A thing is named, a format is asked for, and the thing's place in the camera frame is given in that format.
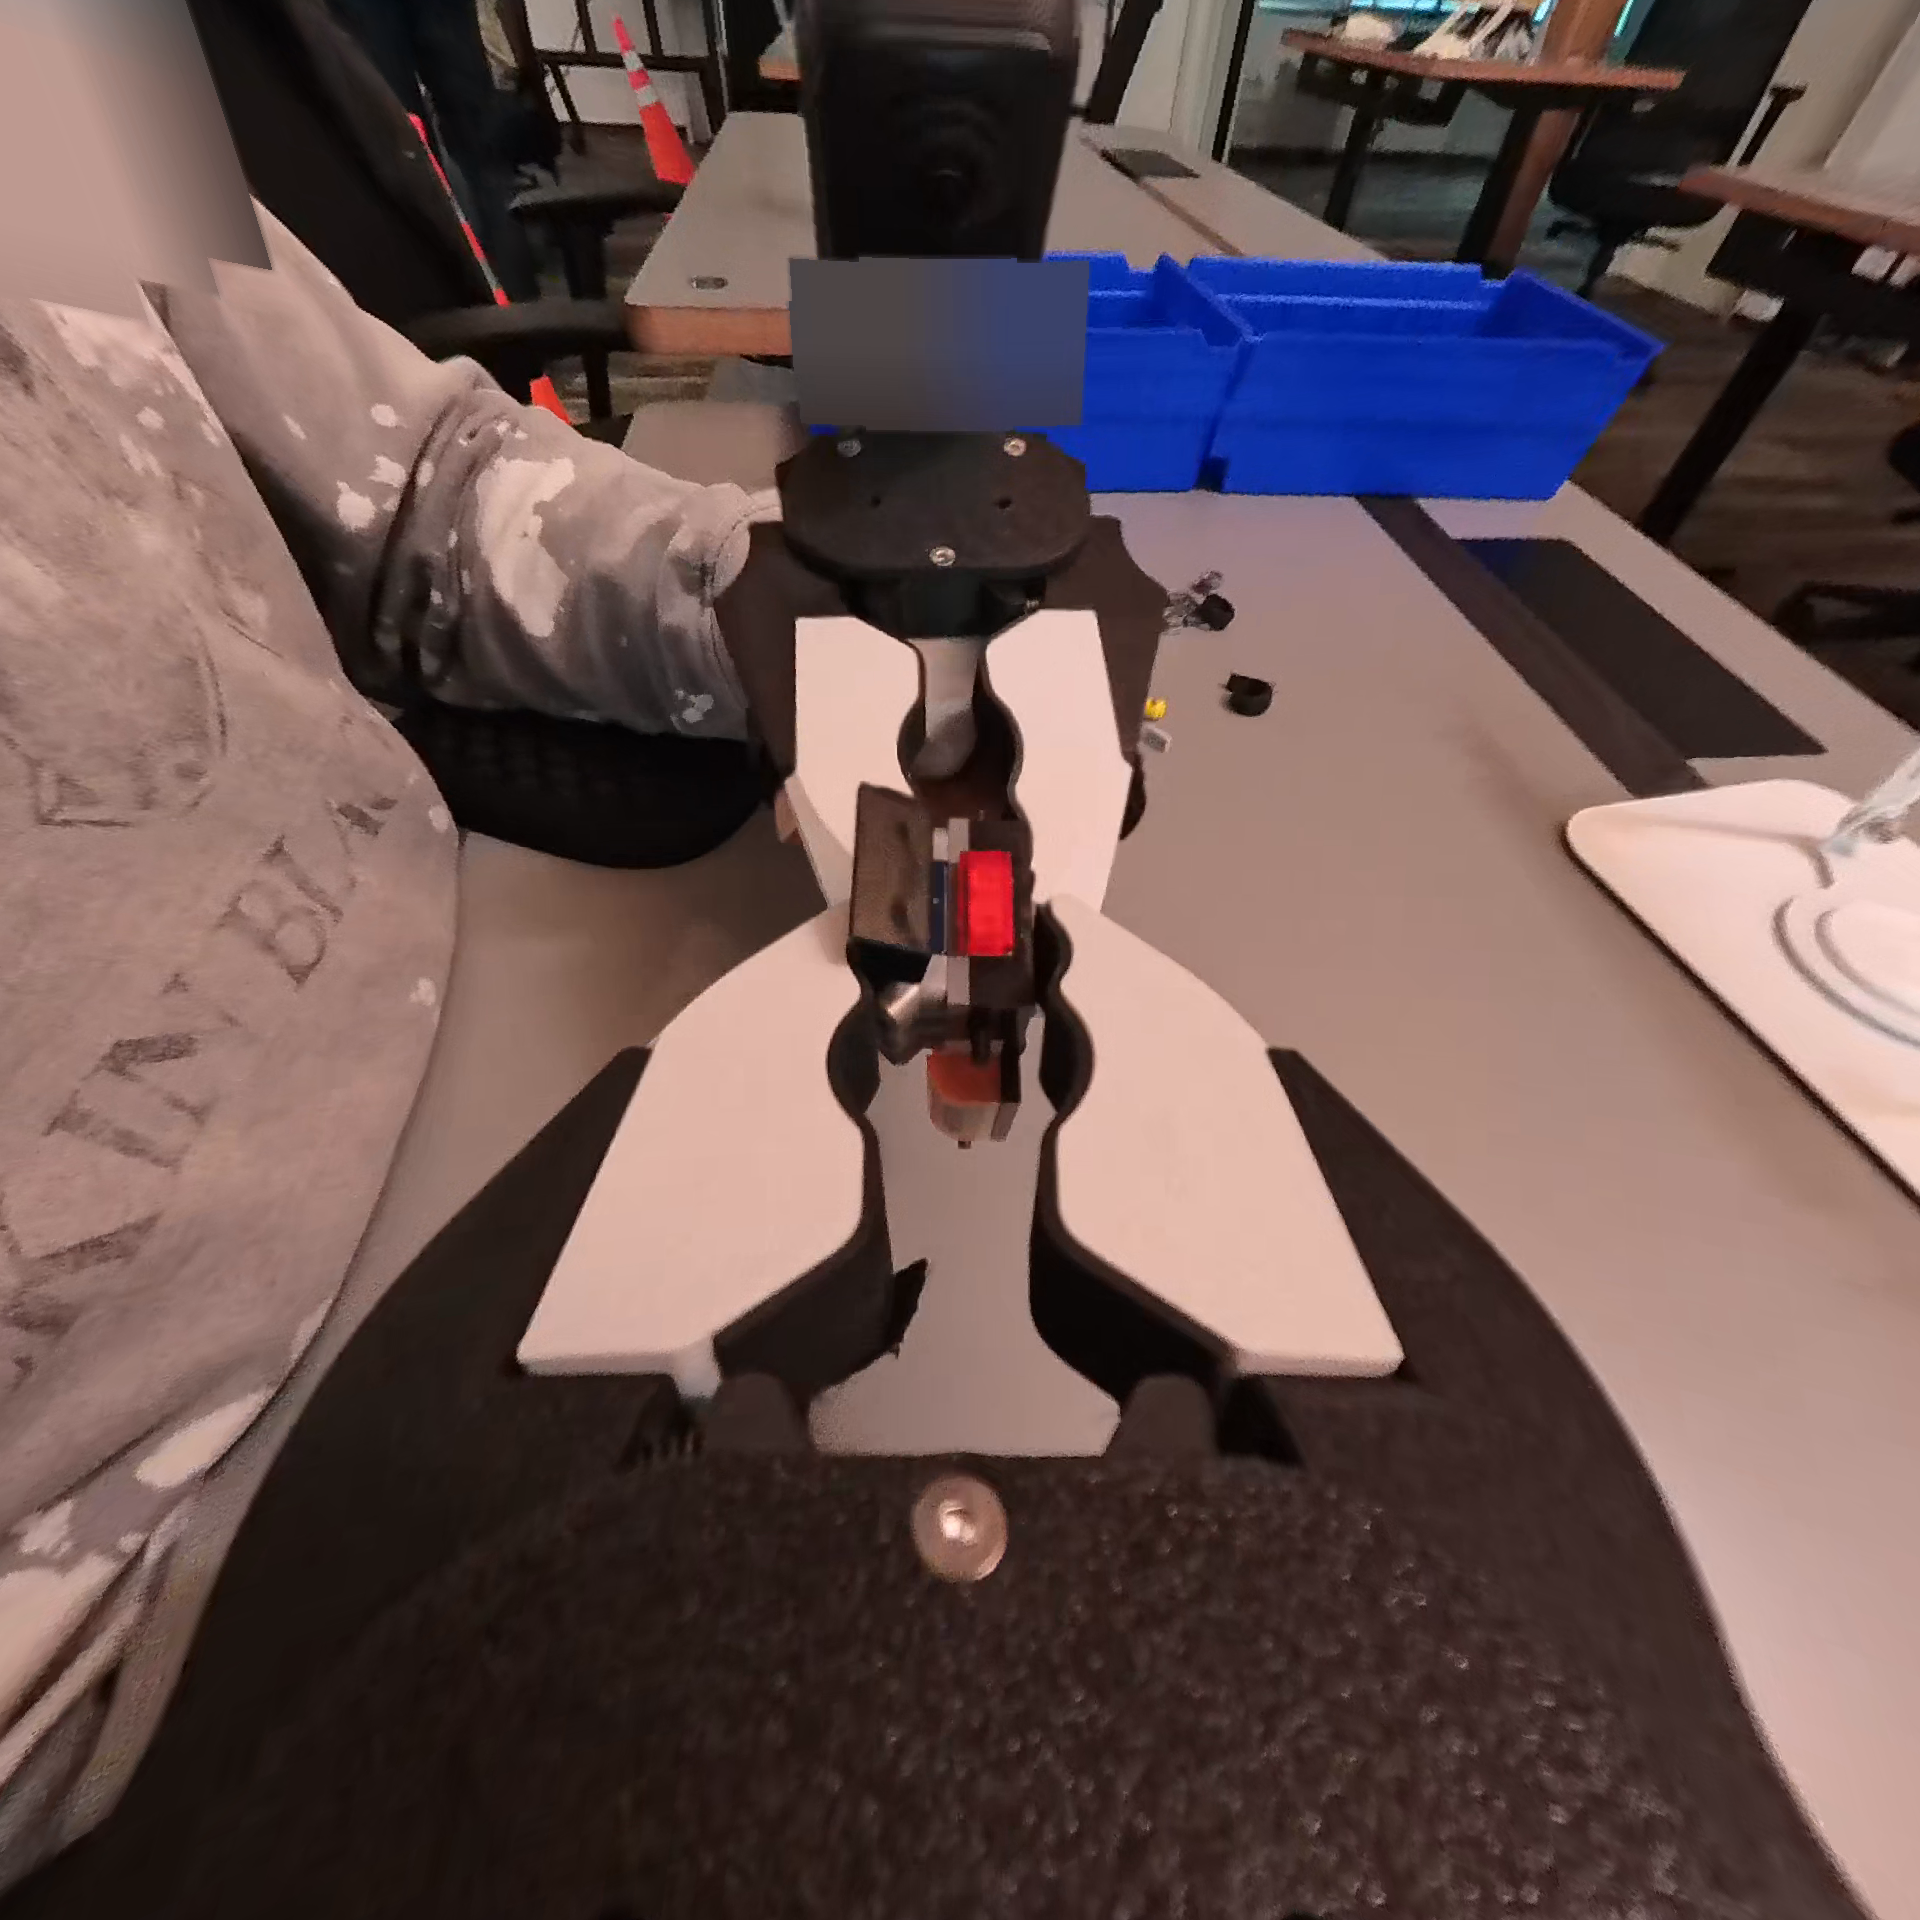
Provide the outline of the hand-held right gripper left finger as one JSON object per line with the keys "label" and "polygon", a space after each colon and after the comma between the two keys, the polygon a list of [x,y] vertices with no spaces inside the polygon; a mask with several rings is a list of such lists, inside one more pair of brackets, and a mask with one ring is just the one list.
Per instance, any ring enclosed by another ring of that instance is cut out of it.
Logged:
{"label": "hand-held right gripper left finger", "polygon": [[644,1054],[519,1337],[532,1375],[835,1386],[895,1329],[869,992],[829,905]]}

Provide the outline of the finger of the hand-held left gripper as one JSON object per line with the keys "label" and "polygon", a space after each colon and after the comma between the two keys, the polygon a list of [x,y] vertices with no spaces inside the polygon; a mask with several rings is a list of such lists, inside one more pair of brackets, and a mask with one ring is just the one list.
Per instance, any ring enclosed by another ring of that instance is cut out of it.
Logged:
{"label": "finger of the hand-held left gripper", "polygon": [[774,813],[804,850],[822,898],[850,898],[858,791],[910,798],[905,721],[921,705],[921,656],[852,614],[796,625],[796,766]]}
{"label": "finger of the hand-held left gripper", "polygon": [[1134,766],[1086,609],[1043,609],[988,641],[988,691],[1015,736],[1011,802],[1031,838],[1037,905],[1107,903]]}

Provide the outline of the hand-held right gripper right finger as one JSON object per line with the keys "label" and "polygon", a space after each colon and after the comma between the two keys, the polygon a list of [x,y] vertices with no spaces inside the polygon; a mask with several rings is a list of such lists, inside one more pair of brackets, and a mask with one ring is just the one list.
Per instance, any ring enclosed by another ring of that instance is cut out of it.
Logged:
{"label": "hand-held right gripper right finger", "polygon": [[1404,1345],[1276,1061],[1202,978],[1055,895],[1041,1081],[1036,1319],[1107,1386],[1386,1377]]}

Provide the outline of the orange white lego car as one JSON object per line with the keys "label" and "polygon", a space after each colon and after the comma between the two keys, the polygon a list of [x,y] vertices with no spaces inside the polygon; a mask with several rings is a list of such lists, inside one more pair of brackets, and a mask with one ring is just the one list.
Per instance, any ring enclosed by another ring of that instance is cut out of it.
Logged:
{"label": "orange white lego car", "polygon": [[875,1054],[918,1066],[933,1129],[1006,1139],[1053,968],[1041,840],[1012,783],[930,792],[862,781],[852,800],[847,966]]}

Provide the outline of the white book stand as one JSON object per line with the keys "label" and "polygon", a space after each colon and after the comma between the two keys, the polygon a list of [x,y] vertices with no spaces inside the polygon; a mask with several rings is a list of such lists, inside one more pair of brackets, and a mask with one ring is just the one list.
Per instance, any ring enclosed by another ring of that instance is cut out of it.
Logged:
{"label": "white book stand", "polygon": [[1578,865],[1918,1194],[1918,754],[1858,800],[1805,779],[1583,806]]}

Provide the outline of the person's left forearm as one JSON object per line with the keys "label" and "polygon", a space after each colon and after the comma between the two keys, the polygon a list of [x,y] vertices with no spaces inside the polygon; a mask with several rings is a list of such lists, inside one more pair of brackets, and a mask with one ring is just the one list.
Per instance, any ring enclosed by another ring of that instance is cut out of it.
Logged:
{"label": "person's left forearm", "polygon": [[780,517],[771,488],[694,483],[513,400],[469,359],[362,326],[337,475],[326,625],[356,686],[469,709],[743,741],[716,605]]}

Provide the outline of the black textured pad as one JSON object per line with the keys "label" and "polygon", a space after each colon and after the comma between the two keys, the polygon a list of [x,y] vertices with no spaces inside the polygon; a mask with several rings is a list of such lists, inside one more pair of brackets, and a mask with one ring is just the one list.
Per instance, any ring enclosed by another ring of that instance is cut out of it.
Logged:
{"label": "black textured pad", "polygon": [[393,721],[463,834],[613,872],[702,859],[773,798],[740,741],[428,698]]}

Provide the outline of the orange striped cone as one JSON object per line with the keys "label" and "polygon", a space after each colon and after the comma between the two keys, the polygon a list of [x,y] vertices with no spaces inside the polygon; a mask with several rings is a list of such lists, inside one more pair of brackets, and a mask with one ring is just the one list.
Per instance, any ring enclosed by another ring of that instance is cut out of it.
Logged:
{"label": "orange striped cone", "polygon": [[415,145],[439,183],[439,192],[458,223],[471,262],[487,286],[492,306],[462,306],[425,323],[433,344],[449,344],[454,357],[483,366],[493,381],[517,400],[572,425],[572,414],[561,395],[549,363],[575,351],[593,334],[593,310],[578,298],[540,293],[532,298],[517,298],[500,278],[492,256],[474,225],[462,190],[451,181],[442,147],[429,135],[423,111],[406,110]]}
{"label": "orange striped cone", "polygon": [[639,113],[639,129],[647,160],[660,183],[685,186],[694,177],[694,160],[674,123],[663,95],[639,57],[639,49],[620,13],[610,19],[620,64],[629,77],[630,94]]}

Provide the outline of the blue storage bin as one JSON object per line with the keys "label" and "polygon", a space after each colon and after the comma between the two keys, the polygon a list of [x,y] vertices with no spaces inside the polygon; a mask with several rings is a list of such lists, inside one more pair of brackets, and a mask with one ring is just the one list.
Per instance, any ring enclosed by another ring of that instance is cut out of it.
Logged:
{"label": "blue storage bin", "polygon": [[1542,499],[1661,342],[1529,272],[1383,258],[1089,256],[1098,493]]}

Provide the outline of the black office chair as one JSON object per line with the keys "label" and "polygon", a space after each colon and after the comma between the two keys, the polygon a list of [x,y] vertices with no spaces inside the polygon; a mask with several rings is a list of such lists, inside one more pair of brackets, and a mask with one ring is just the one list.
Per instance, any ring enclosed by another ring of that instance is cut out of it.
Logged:
{"label": "black office chair", "polygon": [[190,2],[253,198],[373,318],[433,361],[466,357],[517,400],[564,415],[549,369],[578,359],[580,431],[622,442],[609,359],[626,329],[609,296],[502,301],[463,205],[375,62],[326,5]]}
{"label": "black office chair", "polygon": [[1549,238],[1583,232],[1591,258],[1575,286],[1593,296],[1617,254],[1692,230],[1711,203],[1683,190],[1686,174],[1724,163],[1754,119],[1767,135],[1802,95],[1773,73],[1805,2],[1651,2],[1636,7],[1626,58],[1683,73],[1655,98],[1607,103],[1579,126],[1548,183]]}

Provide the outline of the wooden desk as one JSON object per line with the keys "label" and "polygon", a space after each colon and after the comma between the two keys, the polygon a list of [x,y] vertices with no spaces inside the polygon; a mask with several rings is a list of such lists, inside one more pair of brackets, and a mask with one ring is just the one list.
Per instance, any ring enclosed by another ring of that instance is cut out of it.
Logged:
{"label": "wooden desk", "polygon": [[1689,169],[1679,190],[1735,211],[1709,277],[1773,296],[1778,306],[1638,514],[1638,531],[1657,543],[1669,543],[1692,517],[1819,326],[1835,323],[1867,341],[1918,341],[1916,278],[1870,278],[1858,269],[1870,254],[1918,256],[1914,176],[1724,161]]}
{"label": "wooden desk", "polygon": [[1299,90],[1350,113],[1323,221],[1347,230],[1361,174],[1383,123],[1443,127],[1468,94],[1506,113],[1453,261],[1509,273],[1570,136],[1604,105],[1642,105],[1683,83],[1683,70],[1596,57],[1482,58],[1399,53],[1331,32],[1289,29]]}

